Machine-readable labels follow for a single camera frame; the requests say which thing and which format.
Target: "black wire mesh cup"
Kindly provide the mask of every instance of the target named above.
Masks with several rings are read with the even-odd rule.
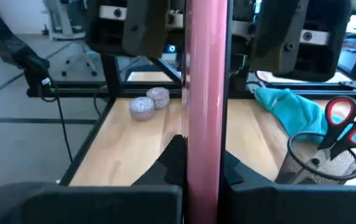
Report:
[[[288,141],[288,153],[284,158],[277,184],[340,185],[356,178],[356,155],[346,150],[333,160],[327,160],[317,169],[307,164],[317,152],[323,134],[299,133]]]

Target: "blue towel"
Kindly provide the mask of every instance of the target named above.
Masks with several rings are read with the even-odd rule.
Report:
[[[317,103],[301,97],[289,89],[259,88],[255,91],[255,99],[266,111],[277,117],[289,136],[303,131],[319,134],[326,134],[327,132],[325,111]],[[343,118],[333,116],[333,120],[339,123]],[[351,126],[352,124],[349,124],[342,135]],[[312,139],[312,141],[317,142],[321,140],[321,138]]]

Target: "glitter tape roll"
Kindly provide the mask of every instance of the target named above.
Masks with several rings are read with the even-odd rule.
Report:
[[[136,121],[147,121],[156,114],[154,102],[149,97],[138,97],[129,104],[129,113]]]
[[[163,87],[155,87],[148,90],[146,96],[154,101],[156,110],[164,109],[170,103],[170,91]]]

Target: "wooden tabletop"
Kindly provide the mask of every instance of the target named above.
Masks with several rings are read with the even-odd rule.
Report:
[[[135,73],[164,79],[162,73]],[[175,134],[181,134],[181,102],[157,111],[150,121],[137,122],[129,115],[129,102],[114,103],[70,185],[131,185],[159,157]],[[327,101],[316,101],[325,107]],[[345,106],[334,114],[348,113]],[[274,180],[287,153],[288,136],[279,121],[255,100],[229,100],[226,149],[261,175]],[[356,179],[347,184],[356,185]]]

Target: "scissors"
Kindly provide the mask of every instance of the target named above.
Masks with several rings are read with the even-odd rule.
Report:
[[[339,123],[335,123],[333,121],[333,106],[337,103],[347,103],[350,105],[349,114]],[[307,166],[311,169],[317,170],[322,167],[328,160],[332,161],[342,152],[356,148],[356,141],[354,141],[353,137],[356,134],[356,102],[352,98],[348,96],[337,96],[331,99],[325,109],[325,117],[327,121],[327,132],[324,136],[322,142],[317,148],[317,152],[313,155],[313,157],[307,162]],[[340,139],[338,137],[344,132],[345,128],[352,124],[352,127],[346,132]],[[294,180],[293,184],[298,184],[302,181],[301,174],[304,172],[304,169],[301,169]]]

